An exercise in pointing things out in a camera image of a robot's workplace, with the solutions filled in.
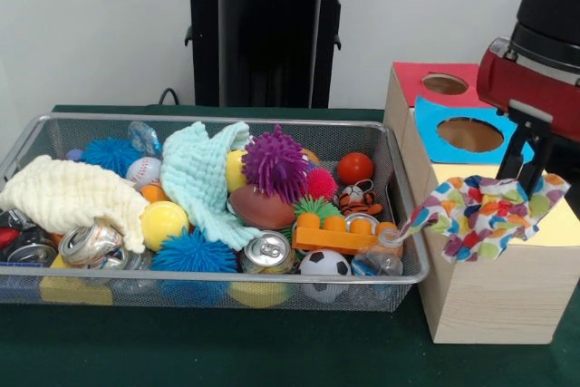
circular hole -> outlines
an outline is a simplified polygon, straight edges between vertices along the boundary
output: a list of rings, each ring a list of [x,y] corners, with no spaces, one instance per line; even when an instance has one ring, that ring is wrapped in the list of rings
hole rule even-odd
[[[437,133],[453,147],[483,153],[500,147],[501,132],[488,122],[471,118],[451,118],[437,126]]]
[[[450,74],[431,73],[423,77],[422,81],[425,88],[438,94],[459,95],[469,88],[459,77]]]

wire mesh basket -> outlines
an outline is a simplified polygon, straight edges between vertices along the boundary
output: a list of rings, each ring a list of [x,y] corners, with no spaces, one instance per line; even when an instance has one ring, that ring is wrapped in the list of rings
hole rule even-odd
[[[34,158],[63,159],[91,140],[126,138],[132,121],[144,121],[164,141],[192,122],[203,121],[210,136],[238,119],[50,113],[24,130],[0,164],[0,189]],[[412,212],[409,183],[397,142],[380,123],[364,121],[244,120],[259,135],[279,123],[335,171],[352,151],[371,156],[374,190],[384,205],[381,221],[398,226]],[[404,242],[403,276],[304,276],[160,271],[116,271],[0,266],[0,302],[18,304],[252,307],[297,310],[394,311],[429,272],[422,235]]]

clear plastic bottle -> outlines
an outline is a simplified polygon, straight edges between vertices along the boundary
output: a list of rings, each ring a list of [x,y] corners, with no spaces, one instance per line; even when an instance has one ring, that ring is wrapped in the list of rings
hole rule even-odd
[[[385,228],[379,241],[354,256],[352,267],[357,276],[402,276],[402,241],[398,231]]]

black cable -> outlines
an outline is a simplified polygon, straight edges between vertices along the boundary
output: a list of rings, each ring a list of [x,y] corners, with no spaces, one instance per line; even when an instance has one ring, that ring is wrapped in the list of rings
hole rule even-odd
[[[173,88],[166,88],[165,91],[163,91],[161,93],[161,97],[159,98],[159,103],[157,103],[157,104],[163,104],[163,102],[165,101],[165,96],[167,94],[171,94],[173,96],[173,101],[175,102],[175,105],[179,106],[179,97],[175,93],[175,90]]]

mint green washcloth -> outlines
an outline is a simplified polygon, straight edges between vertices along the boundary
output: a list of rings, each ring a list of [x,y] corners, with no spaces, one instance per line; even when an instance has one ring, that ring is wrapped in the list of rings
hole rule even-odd
[[[205,231],[208,240],[221,240],[237,251],[262,234],[257,228],[243,227],[226,211],[227,154],[243,148],[248,139],[244,122],[226,126],[210,139],[206,126],[198,121],[167,138],[161,164],[163,190],[183,207],[189,222]]]

